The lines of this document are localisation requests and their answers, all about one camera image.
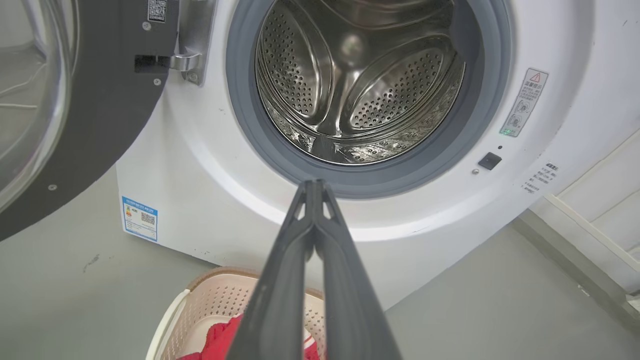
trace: gray floor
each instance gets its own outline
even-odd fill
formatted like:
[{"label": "gray floor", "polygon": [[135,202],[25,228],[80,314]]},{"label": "gray floor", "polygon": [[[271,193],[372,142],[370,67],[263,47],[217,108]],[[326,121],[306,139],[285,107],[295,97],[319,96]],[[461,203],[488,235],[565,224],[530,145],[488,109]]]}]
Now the gray floor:
[{"label": "gray floor", "polygon": [[[211,264],[122,232],[115,171],[0,242],[3,359],[141,359]],[[405,359],[640,359],[639,340],[507,227],[387,312]]]}]

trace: laundry basket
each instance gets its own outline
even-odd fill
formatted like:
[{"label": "laundry basket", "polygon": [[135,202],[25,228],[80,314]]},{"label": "laundry basket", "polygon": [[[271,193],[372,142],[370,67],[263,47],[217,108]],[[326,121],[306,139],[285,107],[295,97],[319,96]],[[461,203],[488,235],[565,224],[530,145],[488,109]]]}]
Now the laundry basket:
[{"label": "laundry basket", "polygon": [[[146,359],[174,360],[202,351],[212,325],[227,323],[244,312],[258,277],[250,270],[224,266],[192,281],[164,313]],[[315,339],[320,359],[325,360],[324,300],[319,291],[307,290],[305,294],[304,329]]]}]

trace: white washing machine body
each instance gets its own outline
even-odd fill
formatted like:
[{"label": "white washing machine body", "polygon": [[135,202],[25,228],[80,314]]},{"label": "white washing machine body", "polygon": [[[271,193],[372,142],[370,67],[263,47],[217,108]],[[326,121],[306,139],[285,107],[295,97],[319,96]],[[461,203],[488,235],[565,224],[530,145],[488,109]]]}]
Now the white washing machine body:
[{"label": "white washing machine body", "polygon": [[[118,201],[125,231],[132,201],[155,210],[147,239],[218,265],[260,269],[297,184],[263,160],[238,124],[242,109],[232,105],[225,71],[235,10],[235,1],[217,4],[203,87],[170,74],[148,124],[116,164]],[[640,5],[512,1],[506,10],[509,76],[475,145],[412,190],[339,200],[385,309],[544,193],[570,184],[638,127]],[[530,69],[548,78],[522,132],[504,135],[523,85],[535,76]],[[493,170],[478,165],[489,152],[502,158]],[[321,287],[321,269],[314,256],[310,286]]]}]

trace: red cloth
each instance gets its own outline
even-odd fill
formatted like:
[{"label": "red cloth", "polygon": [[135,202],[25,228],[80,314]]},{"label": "red cloth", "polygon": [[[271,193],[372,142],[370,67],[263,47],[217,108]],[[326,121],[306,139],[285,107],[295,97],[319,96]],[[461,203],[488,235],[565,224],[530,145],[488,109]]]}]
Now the red cloth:
[{"label": "red cloth", "polygon": [[[240,326],[240,320],[242,320],[242,315],[232,318],[229,323],[214,324],[207,331],[207,341],[202,352],[194,352],[179,360],[225,360],[238,326]],[[315,342],[305,349],[304,360],[320,360]]]}]

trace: white sticker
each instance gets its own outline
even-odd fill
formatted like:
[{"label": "white sticker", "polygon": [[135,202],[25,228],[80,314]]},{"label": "white sticker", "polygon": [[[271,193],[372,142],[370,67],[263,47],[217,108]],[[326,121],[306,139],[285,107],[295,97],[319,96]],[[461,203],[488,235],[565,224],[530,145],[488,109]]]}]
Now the white sticker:
[{"label": "white sticker", "polygon": [[531,195],[546,188],[556,177],[560,168],[548,161],[545,166],[533,174],[528,180],[522,184],[524,191]]},{"label": "white sticker", "polygon": [[158,241],[158,212],[156,209],[123,196],[122,213],[124,214],[126,231],[148,240]]},{"label": "white sticker", "polygon": [[165,22],[166,0],[148,0],[147,20],[155,22]]},{"label": "white sticker", "polygon": [[520,93],[511,108],[509,117],[504,122],[500,134],[516,137],[529,120],[529,115],[533,111],[542,89],[545,87],[549,74],[543,71],[529,69],[524,77]]}]

